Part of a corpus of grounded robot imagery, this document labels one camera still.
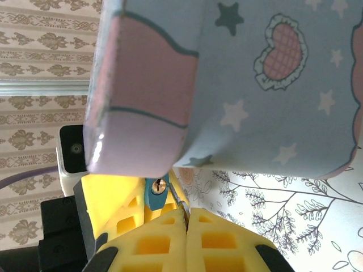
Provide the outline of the aluminium frame post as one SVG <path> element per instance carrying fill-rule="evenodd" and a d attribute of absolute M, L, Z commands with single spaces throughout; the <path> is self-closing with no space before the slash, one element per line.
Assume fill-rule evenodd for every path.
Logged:
<path fill-rule="evenodd" d="M 88 80 L 0 80 L 0 96 L 87 95 Z"/>

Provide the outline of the white floral tablecloth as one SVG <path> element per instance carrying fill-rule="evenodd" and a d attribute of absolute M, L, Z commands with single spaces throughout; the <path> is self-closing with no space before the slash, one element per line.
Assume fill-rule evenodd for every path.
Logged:
<path fill-rule="evenodd" d="M 179 168 L 194 207 L 272 241 L 296 272 L 363 272 L 363 170 L 313 180 Z"/>

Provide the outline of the blue padlock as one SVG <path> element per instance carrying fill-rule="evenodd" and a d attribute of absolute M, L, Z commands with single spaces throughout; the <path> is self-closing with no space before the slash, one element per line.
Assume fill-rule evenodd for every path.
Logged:
<path fill-rule="evenodd" d="M 146 178 L 144 199 L 151 211 L 164 207 L 169 190 L 169 180 L 169 174 L 160 178 Z"/>

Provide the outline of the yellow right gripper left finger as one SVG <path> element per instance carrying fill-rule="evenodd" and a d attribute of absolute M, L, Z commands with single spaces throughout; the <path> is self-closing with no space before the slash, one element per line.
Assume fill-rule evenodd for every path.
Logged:
<path fill-rule="evenodd" d="M 82 272 L 187 272 L 182 209 L 171 210 L 102 245 Z"/>

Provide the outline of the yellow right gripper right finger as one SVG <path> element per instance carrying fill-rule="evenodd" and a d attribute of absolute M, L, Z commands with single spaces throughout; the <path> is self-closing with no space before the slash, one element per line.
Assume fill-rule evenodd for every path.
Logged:
<path fill-rule="evenodd" d="M 187 272 L 292 272 L 267 238 L 206 209 L 192 208 Z"/>

